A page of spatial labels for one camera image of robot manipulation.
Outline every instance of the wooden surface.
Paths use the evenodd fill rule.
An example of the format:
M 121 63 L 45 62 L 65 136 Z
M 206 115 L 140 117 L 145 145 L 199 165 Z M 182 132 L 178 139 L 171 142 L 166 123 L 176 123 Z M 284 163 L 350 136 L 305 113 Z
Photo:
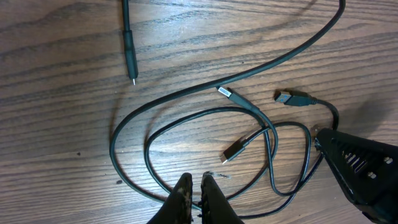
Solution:
M 0 222 L 146 223 L 161 204 L 117 184 L 108 155 L 115 125 L 148 101 L 287 52 L 321 29 L 337 6 L 337 0 L 130 1 L 140 70 L 138 86 L 132 86 L 119 1 L 1 0 Z M 228 86 L 273 121 L 329 126 L 331 114 L 321 105 L 290 108 L 272 100 L 278 88 L 307 91 L 336 105 L 340 131 L 398 145 L 397 22 L 394 0 L 348 0 L 341 20 L 314 46 Z M 117 142 L 124 170 L 143 188 L 166 196 L 145 168 L 145 135 L 184 115 L 227 105 L 212 89 L 140 115 Z M 231 194 L 263 165 L 262 139 L 224 166 L 218 157 L 255 127 L 242 114 L 206 116 L 160 137 L 150 156 L 171 186 L 183 172 L 192 173 L 195 200 L 207 170 L 231 175 L 216 179 Z M 276 182 L 287 191 L 297 180 L 304 138 L 295 128 L 280 129 L 279 136 Z M 311 155 L 313 162 L 314 148 Z M 263 177 L 231 204 L 247 215 L 283 200 Z M 285 210 L 245 222 L 369 223 L 345 199 L 326 162 Z

